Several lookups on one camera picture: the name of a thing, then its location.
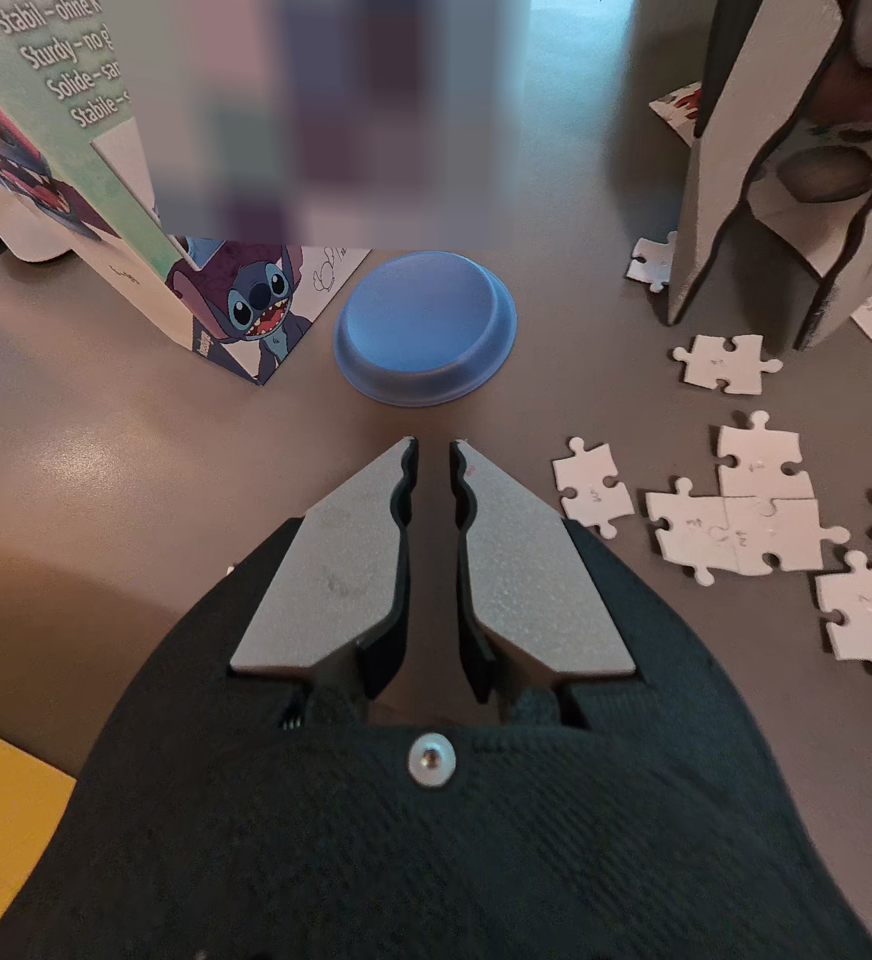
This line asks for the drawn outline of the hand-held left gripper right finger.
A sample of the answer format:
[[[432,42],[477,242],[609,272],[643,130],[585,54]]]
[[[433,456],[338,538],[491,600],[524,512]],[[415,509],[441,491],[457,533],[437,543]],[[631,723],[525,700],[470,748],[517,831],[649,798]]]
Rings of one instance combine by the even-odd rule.
[[[449,468],[459,655],[476,701],[634,677],[561,515],[465,440],[450,443]]]

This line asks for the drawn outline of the joined white puzzle piece cluster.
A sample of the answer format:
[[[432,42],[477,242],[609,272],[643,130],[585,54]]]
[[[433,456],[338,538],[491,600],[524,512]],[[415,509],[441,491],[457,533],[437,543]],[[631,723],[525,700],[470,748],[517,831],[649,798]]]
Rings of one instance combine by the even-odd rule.
[[[781,571],[822,570],[823,544],[850,541],[846,528],[822,525],[809,474],[785,472],[802,462],[799,435],[770,429],[768,421],[765,411],[754,411],[748,426],[720,428],[717,458],[732,462],[718,464],[718,495],[694,495],[686,477],[672,491],[645,495],[662,558],[690,570],[700,586],[711,586],[716,571],[769,575],[767,557]]]

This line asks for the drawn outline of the blue round plastic stand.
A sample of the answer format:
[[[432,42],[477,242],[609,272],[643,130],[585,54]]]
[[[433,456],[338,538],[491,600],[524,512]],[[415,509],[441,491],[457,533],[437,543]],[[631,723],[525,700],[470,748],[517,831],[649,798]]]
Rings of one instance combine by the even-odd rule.
[[[457,253],[415,251],[371,270],[336,319],[333,349],[347,382],[403,408],[478,390],[502,367],[518,331],[512,294]]]

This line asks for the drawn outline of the scatter of white puzzle pieces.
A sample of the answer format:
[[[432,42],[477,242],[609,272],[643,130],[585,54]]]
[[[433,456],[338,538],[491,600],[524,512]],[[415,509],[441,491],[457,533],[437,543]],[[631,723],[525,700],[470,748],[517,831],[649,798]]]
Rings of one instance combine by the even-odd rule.
[[[676,231],[664,242],[639,238],[632,248],[626,270],[628,280],[644,284],[660,294],[669,284]],[[758,396],[764,375],[778,373],[782,361],[764,359],[763,338],[740,335],[731,338],[697,335],[690,347],[672,351],[672,359],[683,365],[683,382],[725,395]],[[607,539],[617,534],[615,521],[634,516],[635,500],[619,481],[608,443],[586,448],[585,441],[573,437],[567,442],[570,455],[552,462],[557,490],[569,492],[561,499],[565,516],[587,528],[595,528]],[[821,613],[835,615],[837,622],[826,622],[826,633],[834,656],[839,661],[865,662],[872,666],[872,565],[866,554],[850,550],[844,572],[820,574],[815,578],[815,594]]]

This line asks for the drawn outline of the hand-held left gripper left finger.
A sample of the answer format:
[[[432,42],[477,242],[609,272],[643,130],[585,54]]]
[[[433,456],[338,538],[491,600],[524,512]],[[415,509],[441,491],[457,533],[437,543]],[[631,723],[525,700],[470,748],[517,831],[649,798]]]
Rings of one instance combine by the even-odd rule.
[[[400,671],[410,592],[407,526],[419,461],[405,437],[312,506],[229,666],[373,701]]]

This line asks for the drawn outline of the white rounded plastic object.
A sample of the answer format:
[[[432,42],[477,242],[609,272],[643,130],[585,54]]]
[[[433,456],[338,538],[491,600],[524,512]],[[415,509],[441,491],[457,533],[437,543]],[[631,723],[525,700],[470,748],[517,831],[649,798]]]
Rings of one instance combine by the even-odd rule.
[[[45,263],[72,251],[70,233],[33,204],[0,185],[0,239],[19,260]]]

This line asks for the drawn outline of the colourful cartoon puzzle box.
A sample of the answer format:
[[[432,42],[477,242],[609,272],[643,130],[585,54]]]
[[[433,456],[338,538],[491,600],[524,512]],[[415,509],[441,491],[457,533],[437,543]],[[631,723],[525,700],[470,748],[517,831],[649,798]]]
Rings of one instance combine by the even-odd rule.
[[[0,2],[0,186],[164,336],[259,386],[368,256],[164,234],[101,2]]]

